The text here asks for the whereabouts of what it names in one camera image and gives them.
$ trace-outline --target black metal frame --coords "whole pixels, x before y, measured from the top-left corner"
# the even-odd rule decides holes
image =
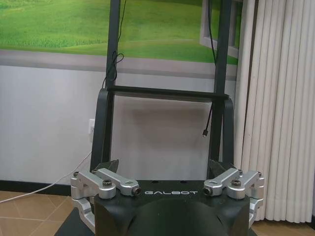
[[[120,2],[121,0],[111,0],[110,3],[106,83],[105,88],[100,90],[97,99],[91,170],[100,162],[110,161],[115,94],[158,99],[212,101],[213,110],[208,160],[219,159],[221,127],[223,124],[223,162],[233,164],[233,103],[228,98],[228,95],[224,94],[232,0],[221,1],[214,93],[115,86],[115,67],[120,28]],[[208,165],[207,177],[211,175],[210,165]]]

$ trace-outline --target silver metal clamp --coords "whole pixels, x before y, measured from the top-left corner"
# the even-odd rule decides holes
[[[111,199],[116,196],[116,188],[125,196],[137,196],[140,187],[136,180],[124,178],[106,168],[90,173],[75,172],[71,178],[71,197],[73,206],[78,208],[81,220],[95,233],[95,216],[91,201],[94,196]]]
[[[239,200],[247,195],[250,198],[249,228],[255,221],[257,210],[263,205],[265,179],[258,171],[248,171],[242,174],[240,170],[229,169],[214,179],[204,182],[204,193],[208,196],[218,196],[227,188],[230,198]]]
[[[222,190],[233,180],[240,176],[238,169],[230,168],[214,179],[204,181],[203,192],[208,196],[221,195]]]

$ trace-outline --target wall outlet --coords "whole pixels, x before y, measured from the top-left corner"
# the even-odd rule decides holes
[[[89,120],[89,137],[90,137],[91,143],[93,142],[94,126],[95,126],[95,119],[90,119]]]

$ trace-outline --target white vertical blinds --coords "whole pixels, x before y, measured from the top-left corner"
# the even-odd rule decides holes
[[[257,220],[310,222],[315,170],[315,0],[259,0],[252,38],[254,2],[244,1],[243,6],[235,165],[243,171],[259,170],[266,177],[265,204]]]

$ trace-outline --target black baseboard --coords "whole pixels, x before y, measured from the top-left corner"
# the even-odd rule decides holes
[[[307,224],[315,230],[315,215],[312,215],[312,222]]]
[[[47,187],[48,185],[48,183],[0,180],[0,191],[30,193],[35,190]],[[55,184],[54,186],[38,193],[71,196],[71,187],[70,185]]]

